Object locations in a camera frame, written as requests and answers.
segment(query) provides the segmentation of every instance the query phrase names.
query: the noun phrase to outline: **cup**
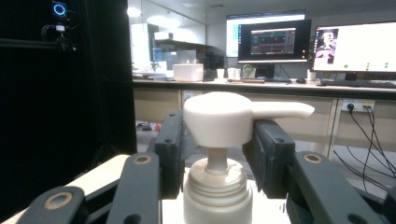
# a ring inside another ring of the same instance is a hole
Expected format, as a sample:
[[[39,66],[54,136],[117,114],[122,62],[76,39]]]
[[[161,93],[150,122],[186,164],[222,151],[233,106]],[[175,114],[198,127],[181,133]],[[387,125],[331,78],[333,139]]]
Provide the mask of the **cup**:
[[[228,73],[228,79],[235,79],[235,68],[228,68],[227,69]]]
[[[223,79],[224,79],[224,69],[218,68],[218,80],[223,80]]]
[[[241,79],[241,69],[240,68],[236,68],[235,69],[235,76],[234,79],[239,80]]]
[[[306,70],[306,80],[307,81],[315,81],[317,73],[316,72],[311,72],[309,69]]]

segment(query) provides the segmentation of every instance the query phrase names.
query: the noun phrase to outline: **desk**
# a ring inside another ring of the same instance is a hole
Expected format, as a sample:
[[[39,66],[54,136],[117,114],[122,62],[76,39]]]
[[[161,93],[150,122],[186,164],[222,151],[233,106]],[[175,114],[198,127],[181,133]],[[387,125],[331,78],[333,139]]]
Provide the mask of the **desk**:
[[[353,119],[347,112],[341,111],[341,107],[344,99],[371,99],[375,100],[375,130],[381,146],[384,150],[396,151],[396,90],[320,87],[318,84],[319,81],[307,81],[306,84],[227,84],[224,81],[134,80],[135,117],[137,120],[162,123],[167,114],[182,108],[183,91],[231,91],[251,101],[302,102],[316,109],[309,119],[278,119],[277,122],[293,139],[312,142],[311,150],[331,158],[335,145],[369,146]],[[366,113],[354,115],[363,129],[370,129]]]
[[[128,158],[127,155],[119,155],[91,170],[82,177],[69,183],[67,186],[82,188],[85,195],[88,195],[108,183],[120,178],[123,164]],[[290,223],[284,209],[285,200],[268,200],[263,193],[259,193],[255,182],[249,180],[249,185],[253,188],[253,222],[252,224],[263,223]],[[5,224],[14,224],[21,217],[23,212],[10,218]],[[176,200],[163,200],[163,224],[182,224],[183,221],[183,193],[179,193]]]

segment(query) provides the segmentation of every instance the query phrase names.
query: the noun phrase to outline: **white pump dispenser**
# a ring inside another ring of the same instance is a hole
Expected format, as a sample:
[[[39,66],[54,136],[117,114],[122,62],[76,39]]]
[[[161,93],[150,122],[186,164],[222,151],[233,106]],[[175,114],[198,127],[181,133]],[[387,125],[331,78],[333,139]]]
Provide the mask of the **white pump dispenser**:
[[[186,101],[183,118],[207,159],[190,168],[184,187],[184,218],[193,224],[251,223],[252,192],[245,169],[227,159],[227,148],[252,136],[254,119],[308,118],[314,107],[301,103],[251,102],[230,92],[210,92]]]

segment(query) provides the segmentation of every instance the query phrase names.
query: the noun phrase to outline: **floor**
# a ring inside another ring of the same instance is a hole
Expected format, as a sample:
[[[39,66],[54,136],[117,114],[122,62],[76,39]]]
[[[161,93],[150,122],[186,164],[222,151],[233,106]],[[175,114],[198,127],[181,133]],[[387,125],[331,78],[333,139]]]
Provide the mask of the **floor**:
[[[150,123],[148,127],[147,123],[145,123],[143,126],[140,125],[137,128],[136,130],[137,150],[139,152],[146,151],[151,139],[157,136],[160,126],[161,125],[159,124],[156,125]],[[296,151],[308,150],[309,148],[310,148],[310,143],[296,141]],[[349,150],[347,147],[344,146],[336,146],[335,152],[338,154],[338,156],[341,159],[337,158],[334,155],[334,157],[332,158],[333,164],[339,168],[340,172],[345,176],[345,178],[352,186],[362,190],[367,189],[367,192],[374,194],[379,198],[385,198],[387,195],[387,192],[385,190],[377,187],[376,185],[368,182],[367,180],[363,181],[362,177],[353,174],[342,162],[344,161],[346,164],[350,165],[351,167],[353,167],[354,169],[356,169],[361,173],[364,172],[365,176],[371,177],[374,181],[378,182],[380,185],[386,188],[390,188],[392,186],[396,186],[396,177],[387,168],[388,164],[384,160],[384,158],[377,151],[374,151],[374,155],[378,158],[378,160],[373,155],[370,155],[369,160],[367,161],[367,166],[364,169],[363,164],[366,161],[368,150],[362,148],[350,148]],[[396,153],[384,152],[384,154],[387,157],[388,161],[392,165],[396,166]],[[207,150],[203,147],[199,148],[199,153],[192,155],[188,159],[186,159],[186,166],[190,167],[195,161],[205,158],[206,155],[207,155]],[[247,170],[247,177],[249,179],[254,179],[250,167],[248,166],[248,163],[245,161],[245,158],[242,154],[242,150],[240,147],[229,148],[228,156],[230,159],[239,161]]]

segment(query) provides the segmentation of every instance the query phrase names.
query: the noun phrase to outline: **white container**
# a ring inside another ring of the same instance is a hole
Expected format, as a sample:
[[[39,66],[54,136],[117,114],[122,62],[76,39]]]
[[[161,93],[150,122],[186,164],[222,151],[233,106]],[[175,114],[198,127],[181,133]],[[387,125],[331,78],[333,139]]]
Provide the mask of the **white container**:
[[[202,63],[174,64],[174,80],[195,82],[204,79],[204,65]]]

